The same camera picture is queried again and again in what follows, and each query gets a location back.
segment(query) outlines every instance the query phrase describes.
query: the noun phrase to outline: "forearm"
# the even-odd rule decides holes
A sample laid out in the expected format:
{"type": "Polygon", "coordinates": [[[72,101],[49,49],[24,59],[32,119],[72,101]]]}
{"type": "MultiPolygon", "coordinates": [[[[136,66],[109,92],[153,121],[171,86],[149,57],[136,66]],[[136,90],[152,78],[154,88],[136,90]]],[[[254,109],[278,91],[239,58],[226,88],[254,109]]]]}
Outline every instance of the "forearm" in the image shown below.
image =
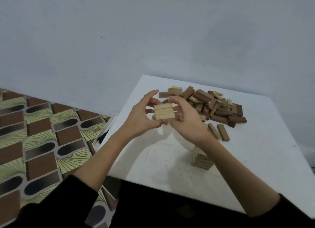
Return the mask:
{"type": "Polygon", "coordinates": [[[209,156],[250,217],[271,210],[279,194],[242,165],[225,147],[207,135],[199,145],[209,156]]]}
{"type": "Polygon", "coordinates": [[[74,175],[98,192],[116,158],[132,137],[120,128],[74,175]]]}

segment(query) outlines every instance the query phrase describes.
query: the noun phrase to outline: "hand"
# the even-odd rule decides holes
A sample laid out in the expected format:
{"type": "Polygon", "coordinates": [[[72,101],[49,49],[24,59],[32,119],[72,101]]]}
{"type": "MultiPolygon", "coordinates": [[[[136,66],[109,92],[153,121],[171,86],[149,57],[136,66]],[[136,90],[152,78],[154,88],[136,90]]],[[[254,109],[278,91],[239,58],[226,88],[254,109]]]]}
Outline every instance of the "hand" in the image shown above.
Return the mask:
{"type": "Polygon", "coordinates": [[[147,117],[147,114],[154,113],[154,109],[146,109],[147,106],[153,107],[155,104],[162,104],[158,99],[152,98],[157,93],[158,90],[147,93],[139,103],[132,107],[127,120],[121,127],[125,135],[130,136],[131,139],[163,124],[163,120],[152,120],[147,117]]]}
{"type": "Polygon", "coordinates": [[[179,96],[168,98],[170,103],[179,105],[177,114],[179,120],[171,119],[170,124],[182,137],[199,147],[200,143],[209,137],[198,112],[184,99],[179,96]]]}

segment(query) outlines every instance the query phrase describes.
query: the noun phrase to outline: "patterned floor mat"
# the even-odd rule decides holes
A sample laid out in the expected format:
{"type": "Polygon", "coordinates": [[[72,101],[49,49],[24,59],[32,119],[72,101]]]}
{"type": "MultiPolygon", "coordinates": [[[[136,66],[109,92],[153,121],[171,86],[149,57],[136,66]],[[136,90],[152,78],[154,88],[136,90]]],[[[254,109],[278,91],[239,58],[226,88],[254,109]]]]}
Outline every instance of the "patterned floor mat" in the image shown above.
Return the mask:
{"type": "MultiPolygon", "coordinates": [[[[95,153],[92,143],[109,118],[0,89],[0,228],[95,153]]],[[[110,225],[117,200],[108,190],[99,190],[90,226],[110,225]]]]}

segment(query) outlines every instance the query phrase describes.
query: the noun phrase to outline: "person's left hand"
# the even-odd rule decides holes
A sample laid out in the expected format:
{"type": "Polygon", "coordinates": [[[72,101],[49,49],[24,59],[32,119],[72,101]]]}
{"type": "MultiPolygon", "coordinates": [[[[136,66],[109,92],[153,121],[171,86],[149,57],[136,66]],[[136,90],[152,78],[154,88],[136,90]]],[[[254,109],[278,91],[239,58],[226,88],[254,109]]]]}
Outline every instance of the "person's left hand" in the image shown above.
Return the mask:
{"type": "Polygon", "coordinates": [[[147,114],[154,113],[154,109],[146,109],[147,106],[153,107],[155,104],[162,104],[158,99],[152,98],[157,93],[158,90],[147,93],[139,103],[132,107],[127,120],[121,127],[131,138],[140,136],[146,131],[158,128],[163,124],[163,120],[152,120],[147,117],[147,114]]]}

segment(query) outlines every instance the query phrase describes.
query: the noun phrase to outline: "black sleeve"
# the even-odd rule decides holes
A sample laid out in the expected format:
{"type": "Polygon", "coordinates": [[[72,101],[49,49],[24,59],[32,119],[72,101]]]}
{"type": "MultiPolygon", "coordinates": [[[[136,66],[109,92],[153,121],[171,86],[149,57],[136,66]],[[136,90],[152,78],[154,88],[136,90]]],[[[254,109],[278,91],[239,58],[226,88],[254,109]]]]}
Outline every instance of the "black sleeve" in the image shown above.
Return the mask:
{"type": "Polygon", "coordinates": [[[267,213],[252,218],[255,223],[259,224],[290,224],[298,226],[307,227],[314,226],[315,222],[304,214],[300,209],[293,205],[288,199],[286,199],[282,194],[280,194],[280,201],[267,213]]]}
{"type": "Polygon", "coordinates": [[[97,192],[73,175],[68,176],[39,204],[24,206],[12,226],[46,227],[52,224],[85,226],[97,192]]]}

